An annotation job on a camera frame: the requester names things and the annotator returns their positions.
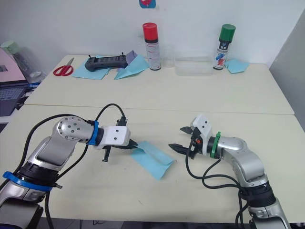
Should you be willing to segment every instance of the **laptop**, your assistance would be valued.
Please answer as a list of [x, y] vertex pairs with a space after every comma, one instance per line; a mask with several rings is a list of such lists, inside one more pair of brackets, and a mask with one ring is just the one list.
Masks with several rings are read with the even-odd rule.
[[9, 116], [23, 96], [28, 82], [12, 57], [0, 49], [0, 116]]

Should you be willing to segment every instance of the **light blue paper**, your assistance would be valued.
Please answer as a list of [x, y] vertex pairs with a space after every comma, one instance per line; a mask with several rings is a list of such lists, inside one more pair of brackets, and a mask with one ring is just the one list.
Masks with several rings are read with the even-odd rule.
[[225, 67], [230, 71], [230, 73], [241, 73], [246, 70], [249, 66], [249, 63], [239, 61], [237, 59], [233, 59], [230, 61], [226, 61], [224, 63]]
[[79, 68], [75, 69], [75, 71], [72, 73], [73, 77], [85, 78], [85, 79], [91, 79], [91, 80], [101, 80], [110, 71], [110, 68], [106, 68], [106, 69], [99, 69], [94, 72], [90, 72], [85, 68], [86, 62], [87, 61], [82, 63]]
[[138, 143], [132, 158], [144, 167], [154, 178], [160, 180], [173, 163], [173, 159], [152, 144], [144, 141]]
[[142, 55], [137, 55], [136, 58], [126, 67], [121, 69], [115, 76], [115, 80], [140, 73], [149, 67], [148, 63]]

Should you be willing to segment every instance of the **white table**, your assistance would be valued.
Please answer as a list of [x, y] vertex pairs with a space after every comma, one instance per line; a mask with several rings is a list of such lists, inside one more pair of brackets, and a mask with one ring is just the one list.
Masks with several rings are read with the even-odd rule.
[[[71, 113], [94, 119], [99, 108], [25, 105], [0, 135], [1, 172], [13, 171], [18, 164], [30, 129], [40, 120], [55, 114]], [[155, 180], [131, 157], [130, 151], [113, 149], [108, 163], [102, 162], [103, 151], [91, 146], [86, 157], [59, 184], [63, 189], [51, 193], [51, 216], [73, 219], [234, 222], [238, 211], [237, 190], [206, 189], [200, 180], [191, 178], [184, 156], [168, 147], [169, 143], [185, 146], [189, 135], [179, 128], [189, 125], [197, 112], [124, 109], [132, 139], [147, 140], [176, 160], [165, 176]], [[213, 132], [244, 139], [265, 165], [275, 195], [290, 222], [304, 222], [305, 205], [305, 133], [293, 115], [204, 113]], [[107, 110], [101, 125], [113, 125], [120, 117], [117, 109]], [[41, 126], [34, 134], [29, 154], [52, 132], [56, 121]], [[82, 153], [77, 144], [65, 168]], [[215, 160], [198, 155], [190, 161], [191, 170], [202, 175]], [[221, 162], [213, 173], [233, 176], [232, 168]], [[228, 182], [211, 181], [211, 185]]]
[[[72, 57], [74, 68], [88, 56]], [[52, 74], [42, 82], [26, 104], [101, 107], [117, 103], [123, 108], [210, 111], [254, 114], [294, 112], [264, 64], [250, 64], [244, 73], [230, 74], [226, 69], [214, 70], [207, 77], [183, 77], [174, 68], [149, 69], [137, 76], [113, 80], [113, 69], [102, 80], [88, 80]]]

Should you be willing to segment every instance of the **spray can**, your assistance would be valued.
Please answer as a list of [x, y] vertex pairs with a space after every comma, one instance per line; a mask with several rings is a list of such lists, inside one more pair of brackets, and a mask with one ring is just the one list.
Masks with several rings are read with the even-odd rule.
[[236, 27], [230, 24], [225, 24], [221, 28], [219, 36], [219, 47], [214, 59], [213, 68], [221, 70], [224, 68], [224, 62], [228, 53], [229, 44], [232, 42]]
[[143, 24], [145, 46], [147, 51], [148, 64], [151, 70], [161, 68], [161, 58], [158, 43], [158, 30], [155, 23]]

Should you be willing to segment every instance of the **red scissors handle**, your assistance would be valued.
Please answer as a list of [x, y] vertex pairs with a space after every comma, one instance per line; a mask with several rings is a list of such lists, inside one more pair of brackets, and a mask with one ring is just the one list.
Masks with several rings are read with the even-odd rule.
[[73, 67], [71, 65], [64, 65], [55, 69], [53, 71], [53, 74], [56, 76], [67, 76], [67, 75], [71, 75], [72, 72], [73, 72]]

